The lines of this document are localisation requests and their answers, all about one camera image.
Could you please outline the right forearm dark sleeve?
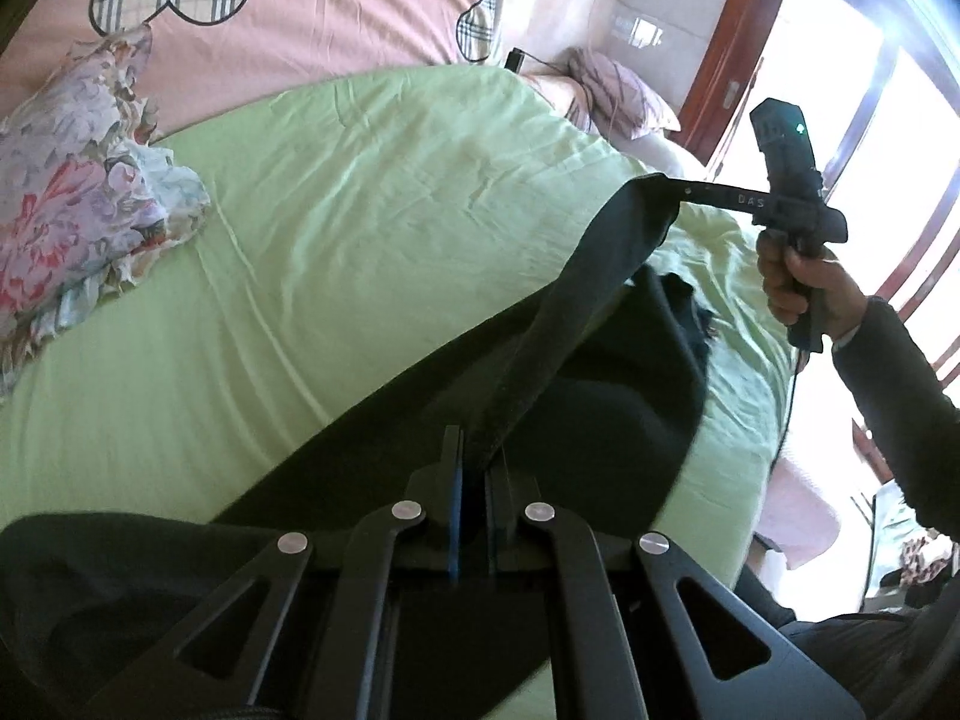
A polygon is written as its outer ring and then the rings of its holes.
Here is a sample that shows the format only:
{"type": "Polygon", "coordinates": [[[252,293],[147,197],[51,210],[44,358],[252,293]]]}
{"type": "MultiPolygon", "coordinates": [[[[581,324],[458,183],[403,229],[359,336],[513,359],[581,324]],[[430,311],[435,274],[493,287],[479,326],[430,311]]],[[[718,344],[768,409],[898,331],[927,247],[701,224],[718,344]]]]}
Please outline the right forearm dark sleeve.
{"type": "Polygon", "coordinates": [[[958,408],[885,301],[871,298],[833,362],[918,522],[958,536],[958,408]]]}

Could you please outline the person's right hand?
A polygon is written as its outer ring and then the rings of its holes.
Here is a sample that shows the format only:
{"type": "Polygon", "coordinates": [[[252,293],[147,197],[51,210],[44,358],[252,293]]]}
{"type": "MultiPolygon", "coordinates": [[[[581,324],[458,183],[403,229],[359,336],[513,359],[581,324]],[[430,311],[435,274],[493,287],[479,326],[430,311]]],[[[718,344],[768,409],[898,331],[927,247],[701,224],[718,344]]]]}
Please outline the person's right hand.
{"type": "Polygon", "coordinates": [[[763,231],[757,241],[757,265],[768,309],[784,327],[807,316],[815,296],[822,299],[823,333],[833,341],[861,325],[867,298],[828,252],[804,257],[779,234],[763,231]]]}

